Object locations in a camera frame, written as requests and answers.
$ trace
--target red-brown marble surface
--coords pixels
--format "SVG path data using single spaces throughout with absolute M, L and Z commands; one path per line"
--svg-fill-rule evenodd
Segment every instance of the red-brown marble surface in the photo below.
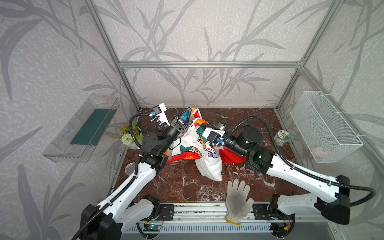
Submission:
M 170 119 L 182 109 L 168 109 L 166 115 Z M 273 135 L 281 129 L 281 125 L 273 108 L 200 108 L 204 120 L 216 125 L 219 121 L 227 122 L 226 129 L 234 127 L 240 120 L 250 115 L 258 115 L 270 125 Z M 152 122 L 148 117 L 139 118 L 139 126 L 144 133 L 155 132 Z M 253 119 L 247 122 L 257 127 L 265 136 L 264 147 L 273 150 L 270 137 L 262 122 Z M 296 161 L 289 144 L 280 149 L 282 155 L 290 161 Z M 125 167 L 139 159 L 140 150 L 128 150 L 121 167 L 115 188 L 120 186 L 128 177 Z M 255 201 L 269 201 L 272 194 L 298 195 L 306 193 L 305 190 L 285 180 L 258 174 L 244 164 L 223 163 L 222 181 L 216 182 L 200 174 L 194 160 L 182 160 L 166 164 L 163 170 L 149 182 L 136 197 L 135 201 L 146 194 L 150 194 L 162 202 L 194 202 L 218 201 L 225 202 L 227 183 L 234 179 L 244 180 L 250 185 L 249 197 Z

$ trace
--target white wire mesh basket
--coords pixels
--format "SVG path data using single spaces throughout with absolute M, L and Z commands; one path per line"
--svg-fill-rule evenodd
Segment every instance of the white wire mesh basket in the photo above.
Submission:
M 317 163 L 337 162 L 363 145 L 320 91 L 304 91 L 291 116 Z

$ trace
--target white flower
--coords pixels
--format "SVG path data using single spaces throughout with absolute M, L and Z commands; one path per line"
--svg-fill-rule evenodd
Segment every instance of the white flower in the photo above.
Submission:
M 130 144 L 133 143 L 133 138 L 132 138 L 131 134 L 126 133 L 126 134 L 124 134 L 124 135 L 121 137 L 121 141 L 122 141 L 125 145 L 130 145 Z

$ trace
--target transparent plastic basket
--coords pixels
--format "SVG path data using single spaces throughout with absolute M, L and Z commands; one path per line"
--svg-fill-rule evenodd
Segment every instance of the transparent plastic basket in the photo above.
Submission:
M 340 161 L 363 146 L 359 136 L 320 91 L 304 91 L 291 116 L 317 163 Z
M 106 130 L 119 106 L 116 97 L 98 96 L 91 93 L 80 109 L 44 150 L 43 156 L 54 162 L 87 162 L 96 149 L 101 134 Z M 74 143 L 75 137 L 82 137 L 77 133 L 96 109 L 102 109 L 105 116 L 97 119 L 99 124 L 92 127 L 94 132 L 86 135 L 85 140 Z

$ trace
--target gray glove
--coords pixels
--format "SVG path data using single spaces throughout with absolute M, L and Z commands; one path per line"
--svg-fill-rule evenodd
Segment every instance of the gray glove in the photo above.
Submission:
M 225 220 L 229 223 L 240 225 L 240 219 L 245 217 L 252 208 L 253 199 L 247 199 L 249 190 L 251 187 L 249 185 L 245 185 L 244 181 L 240 182 L 235 179 L 233 184 L 231 181 L 228 181 L 228 189 L 227 189 L 227 200 L 225 204 L 227 206 L 227 215 L 225 216 Z

